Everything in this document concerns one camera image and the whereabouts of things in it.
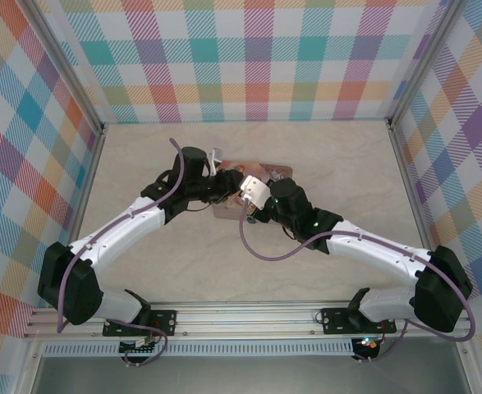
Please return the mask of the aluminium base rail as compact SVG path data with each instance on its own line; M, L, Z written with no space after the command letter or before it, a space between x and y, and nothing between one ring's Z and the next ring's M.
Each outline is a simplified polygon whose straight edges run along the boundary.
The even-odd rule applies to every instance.
M323 329L317 322L323 308L343 308L344 302L186 302L158 303L153 309L177 312L173 340L206 339L318 339ZM32 313L24 338L29 341L103 340L104 321L92 318L78 326L56 332L57 312L37 308Z

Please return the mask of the pink illustrated tin box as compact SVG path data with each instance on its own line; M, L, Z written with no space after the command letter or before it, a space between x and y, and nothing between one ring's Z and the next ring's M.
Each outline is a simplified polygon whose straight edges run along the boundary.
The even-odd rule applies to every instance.
M255 176L263 182L292 178L292 168L284 165L256 163L247 161L224 160L218 167L225 170L237 170L246 176ZM238 221L242 213L241 195L230 196L226 201L213 206L213 215L219 219Z

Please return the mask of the small circuit board with connector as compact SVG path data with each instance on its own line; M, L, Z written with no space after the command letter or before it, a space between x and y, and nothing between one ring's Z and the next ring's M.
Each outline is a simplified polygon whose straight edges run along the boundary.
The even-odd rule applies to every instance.
M145 339L121 341L118 345L118 353L124 355L128 352L131 355L149 356L155 353L156 347L156 341L149 341Z

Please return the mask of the aluminium side rail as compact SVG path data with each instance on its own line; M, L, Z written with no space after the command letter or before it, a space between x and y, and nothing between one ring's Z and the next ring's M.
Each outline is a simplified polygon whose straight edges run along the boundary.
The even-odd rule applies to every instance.
M397 161L397 165L402 177L402 183L404 185L406 195L411 207L411 212L415 220L415 225L421 240L422 245L432 250L434 248L434 243L427 231L425 226L425 218L423 215L422 208L420 206L420 201L416 191L416 187L411 181L411 174L409 172L409 167L406 158L402 152L402 146L397 138L397 133L394 126L388 118L385 119L385 125L388 131L388 137L391 141L393 152Z
M94 184L94 178L99 166L99 161L102 156L103 146L106 140L107 129L108 129L107 125L102 124L95 138L92 159L90 162L89 170L87 171L85 176L85 181L80 194L79 204L75 212L75 215L73 217L71 230L67 238L67 243L71 243L72 241L77 240L79 237L82 222L84 220L85 212L89 202L90 193L92 191L92 187Z

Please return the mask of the small circuit board with lights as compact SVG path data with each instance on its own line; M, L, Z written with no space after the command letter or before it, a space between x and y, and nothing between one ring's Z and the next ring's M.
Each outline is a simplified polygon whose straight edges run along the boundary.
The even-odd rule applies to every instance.
M361 337L352 340L354 352L379 351L383 339L381 337Z

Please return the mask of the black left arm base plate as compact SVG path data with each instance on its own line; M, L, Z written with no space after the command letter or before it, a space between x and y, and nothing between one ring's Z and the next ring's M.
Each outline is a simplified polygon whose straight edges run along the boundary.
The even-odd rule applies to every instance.
M167 336L173 336L177 324L176 310L147 310L139 312L138 316L127 324L117 321L106 321L103 326L104 337L146 337L151 336L149 329L137 328L145 326L164 332Z

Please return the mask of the aluminium frame post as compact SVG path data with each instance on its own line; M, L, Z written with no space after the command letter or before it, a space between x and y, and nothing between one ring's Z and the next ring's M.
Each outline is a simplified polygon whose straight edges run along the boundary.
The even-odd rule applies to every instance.
M60 41L49 23L47 22L44 13L41 11L36 0L24 0L27 7L34 14L35 24L41 30L44 41L48 46L49 52L52 54L51 58L57 63L57 68L61 76L65 77L68 87L71 89L72 95L79 104L80 109L87 116L91 126L99 133L103 134L104 124L94 105L92 104L88 94L80 82L73 65L69 61L65 51L63 50Z
M392 100L385 112L385 123L392 131L401 120L416 91L446 43L469 0L429 0L409 41L400 75L393 80Z

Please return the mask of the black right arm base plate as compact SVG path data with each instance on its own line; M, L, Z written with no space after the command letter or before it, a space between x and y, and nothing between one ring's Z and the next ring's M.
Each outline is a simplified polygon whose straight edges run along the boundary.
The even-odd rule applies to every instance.
M346 308L324 308L320 310L324 334L391 334L397 332L394 322L384 320L372 322L360 312L349 314Z

